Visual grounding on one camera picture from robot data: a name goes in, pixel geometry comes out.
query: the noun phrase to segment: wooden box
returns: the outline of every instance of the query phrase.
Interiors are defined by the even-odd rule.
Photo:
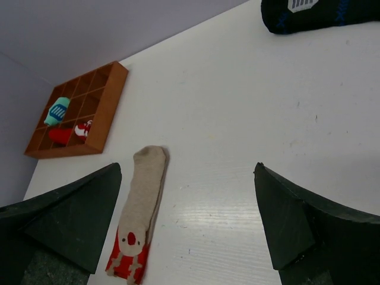
[[[42,112],[25,155],[49,159],[102,153],[127,75],[128,70],[124,66],[112,62],[56,86]],[[59,97],[70,98],[70,104],[60,124],[47,126],[44,124],[45,117]],[[93,120],[93,123],[87,139],[83,141],[75,134],[74,128],[88,120]],[[53,128],[72,129],[67,145],[55,144],[50,140],[49,131]]]

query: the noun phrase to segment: reindeer sock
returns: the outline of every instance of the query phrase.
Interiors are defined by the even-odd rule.
[[[379,0],[262,0],[262,19],[270,32],[290,34],[380,19]]]
[[[143,278],[168,161],[157,146],[144,147],[133,158],[131,190],[106,268],[109,275],[127,279],[128,285],[140,284]]]

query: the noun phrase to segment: red nose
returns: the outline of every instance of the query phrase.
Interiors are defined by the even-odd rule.
[[[136,243],[136,236],[134,233],[130,232],[128,234],[128,244],[129,245],[134,245]]]

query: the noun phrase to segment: gray wall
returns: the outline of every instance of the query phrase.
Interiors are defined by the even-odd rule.
[[[24,198],[37,160],[23,153],[51,90],[0,53],[0,207]]]
[[[243,2],[3,0],[0,51],[56,85],[124,59]]]

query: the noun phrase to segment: table surface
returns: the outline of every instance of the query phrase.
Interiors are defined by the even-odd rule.
[[[123,180],[91,285],[104,269],[133,154],[171,161],[144,284],[279,285],[253,169],[380,215],[378,23],[270,34],[249,1],[124,61],[130,74],[103,154],[40,160],[25,199],[111,162]]]

